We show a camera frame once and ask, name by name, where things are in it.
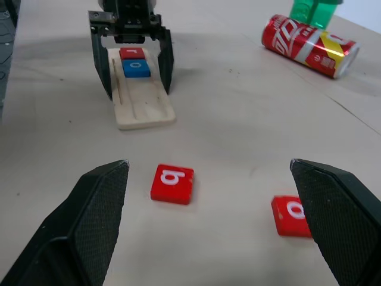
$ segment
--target white table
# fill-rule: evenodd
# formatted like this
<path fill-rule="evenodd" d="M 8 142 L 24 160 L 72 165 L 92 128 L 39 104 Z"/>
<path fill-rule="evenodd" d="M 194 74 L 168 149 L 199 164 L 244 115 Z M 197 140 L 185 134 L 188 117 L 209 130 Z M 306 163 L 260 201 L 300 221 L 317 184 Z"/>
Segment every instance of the white table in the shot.
<path fill-rule="evenodd" d="M 330 80 L 261 46 L 291 2 L 159 1 L 177 122 L 120 132 L 93 66 L 96 1 L 23 1 L 0 130 L 0 277 L 83 173 L 127 158 L 104 285 L 336 285 L 313 241 L 278 236 L 270 202 L 297 194 L 293 157 L 352 171 L 381 197 L 381 37 L 334 18 L 363 48 Z M 150 200 L 159 163 L 195 169 L 191 205 Z"/>

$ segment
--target blue block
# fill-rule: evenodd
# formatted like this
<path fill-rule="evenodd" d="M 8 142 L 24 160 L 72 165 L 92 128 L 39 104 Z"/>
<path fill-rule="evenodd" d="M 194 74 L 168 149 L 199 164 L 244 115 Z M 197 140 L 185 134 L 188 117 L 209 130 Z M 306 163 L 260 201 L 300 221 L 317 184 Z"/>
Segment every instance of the blue block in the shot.
<path fill-rule="evenodd" d="M 150 77 L 151 72 L 146 60 L 123 60 L 125 77 Z"/>

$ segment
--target red block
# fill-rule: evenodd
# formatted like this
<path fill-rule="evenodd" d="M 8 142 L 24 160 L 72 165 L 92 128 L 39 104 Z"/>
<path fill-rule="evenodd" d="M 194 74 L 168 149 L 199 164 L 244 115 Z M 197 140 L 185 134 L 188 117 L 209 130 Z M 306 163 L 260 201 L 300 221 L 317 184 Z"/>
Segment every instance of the red block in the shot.
<path fill-rule="evenodd" d="M 121 48 L 119 51 L 122 60 L 144 60 L 145 55 L 142 48 Z"/>
<path fill-rule="evenodd" d="M 159 165 L 151 189 L 151 199 L 174 204 L 189 204 L 194 171 L 177 166 Z"/>
<path fill-rule="evenodd" d="M 271 202 L 276 229 L 279 235 L 287 237 L 308 237 L 311 232 L 305 220 L 299 197 L 275 196 Z"/>

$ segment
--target can label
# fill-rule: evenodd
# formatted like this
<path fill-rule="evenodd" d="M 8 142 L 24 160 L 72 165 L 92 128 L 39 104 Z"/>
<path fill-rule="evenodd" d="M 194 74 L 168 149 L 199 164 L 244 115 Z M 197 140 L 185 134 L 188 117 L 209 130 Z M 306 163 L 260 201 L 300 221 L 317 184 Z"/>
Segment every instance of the can label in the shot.
<path fill-rule="evenodd" d="M 263 31 L 262 43 L 330 77 L 336 77 L 344 58 L 356 44 L 282 15 L 271 18 Z"/>

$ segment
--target green plastic bottle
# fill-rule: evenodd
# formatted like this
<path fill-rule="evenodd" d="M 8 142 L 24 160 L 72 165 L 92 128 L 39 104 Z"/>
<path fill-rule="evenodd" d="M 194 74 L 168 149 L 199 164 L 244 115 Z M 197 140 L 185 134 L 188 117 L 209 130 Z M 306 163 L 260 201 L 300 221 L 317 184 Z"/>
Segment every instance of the green plastic bottle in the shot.
<path fill-rule="evenodd" d="M 295 0 L 290 18 L 326 30 L 336 7 L 343 0 Z"/>

